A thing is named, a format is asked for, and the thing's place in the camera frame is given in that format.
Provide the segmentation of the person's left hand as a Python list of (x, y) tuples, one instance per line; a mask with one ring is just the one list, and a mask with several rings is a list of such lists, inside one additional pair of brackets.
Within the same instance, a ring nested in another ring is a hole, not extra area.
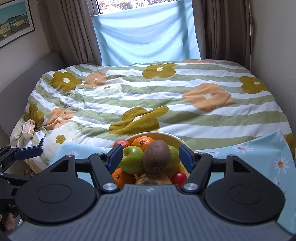
[(8, 232), (15, 229), (15, 219), (11, 213), (1, 214), (1, 231)]

